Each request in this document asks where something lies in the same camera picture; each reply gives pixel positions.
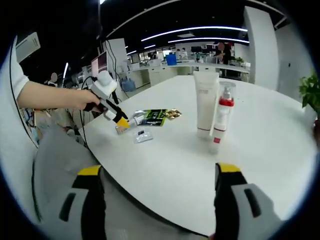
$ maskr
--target green leaves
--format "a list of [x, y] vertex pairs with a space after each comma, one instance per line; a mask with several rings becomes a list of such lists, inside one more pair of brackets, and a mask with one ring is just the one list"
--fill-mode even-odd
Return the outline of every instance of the green leaves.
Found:
[[310, 77], [302, 77], [299, 92], [302, 97], [302, 107], [310, 105], [317, 113], [320, 112], [320, 84], [316, 71]]

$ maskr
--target person's arm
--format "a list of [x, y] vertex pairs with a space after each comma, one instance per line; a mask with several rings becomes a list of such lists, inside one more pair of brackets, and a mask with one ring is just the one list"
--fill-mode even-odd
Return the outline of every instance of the person's arm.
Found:
[[83, 110], [88, 103], [98, 105], [100, 100], [89, 90], [56, 88], [28, 81], [18, 95], [17, 103], [20, 108]]

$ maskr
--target gold packet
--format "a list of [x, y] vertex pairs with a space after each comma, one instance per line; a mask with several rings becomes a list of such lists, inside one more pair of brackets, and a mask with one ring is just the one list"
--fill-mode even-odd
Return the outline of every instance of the gold packet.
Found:
[[168, 119], [172, 120], [177, 117], [181, 116], [181, 112], [179, 112], [177, 109], [171, 109], [163, 113]]

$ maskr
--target hand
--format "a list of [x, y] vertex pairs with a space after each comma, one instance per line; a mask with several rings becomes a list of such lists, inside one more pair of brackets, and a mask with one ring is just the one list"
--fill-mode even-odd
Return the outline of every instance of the hand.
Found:
[[[99, 98], [94, 95], [89, 90], [74, 90], [73, 95], [71, 97], [71, 104], [74, 108], [83, 110], [85, 109], [86, 105], [89, 103], [95, 103], [99, 105], [100, 100]], [[97, 108], [93, 108], [93, 111], [99, 112]]]

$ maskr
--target small packet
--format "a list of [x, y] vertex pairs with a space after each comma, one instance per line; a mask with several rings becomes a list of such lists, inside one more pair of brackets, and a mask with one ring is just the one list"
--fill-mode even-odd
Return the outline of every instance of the small packet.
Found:
[[154, 139], [154, 137], [150, 130], [140, 129], [134, 134], [133, 142], [139, 144], [152, 139]]
[[168, 119], [172, 120], [181, 116], [181, 112], [177, 109], [171, 109], [163, 113]]

